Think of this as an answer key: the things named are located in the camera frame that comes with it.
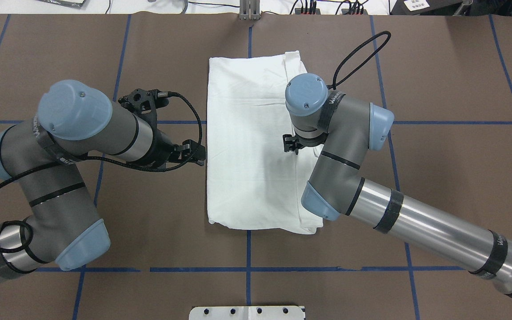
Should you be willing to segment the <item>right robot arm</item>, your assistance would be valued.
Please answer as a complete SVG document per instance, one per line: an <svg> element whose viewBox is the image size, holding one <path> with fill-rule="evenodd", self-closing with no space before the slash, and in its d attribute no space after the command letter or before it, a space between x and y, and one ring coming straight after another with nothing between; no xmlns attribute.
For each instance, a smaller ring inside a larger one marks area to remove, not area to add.
<svg viewBox="0 0 512 320"><path fill-rule="evenodd" d="M294 133L283 136L285 152L322 147L303 208L325 220L354 217L492 281L512 298L512 240L361 176L367 152L380 150L390 133L390 110L329 89L313 73L290 79L285 99Z"/></svg>

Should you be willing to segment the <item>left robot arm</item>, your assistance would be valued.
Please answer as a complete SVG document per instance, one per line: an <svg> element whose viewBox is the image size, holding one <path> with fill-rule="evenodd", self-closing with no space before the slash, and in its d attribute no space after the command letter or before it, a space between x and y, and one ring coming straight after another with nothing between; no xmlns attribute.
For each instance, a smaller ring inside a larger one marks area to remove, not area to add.
<svg viewBox="0 0 512 320"><path fill-rule="evenodd" d="M192 111L198 137L173 143L158 129L158 109L181 99ZM31 215L0 223L0 284L48 263L71 271L111 245L77 164L102 161L139 172L203 166L202 122L183 95L136 89L118 105L77 80L49 88L28 121L0 132L0 190L17 183Z"/></svg>

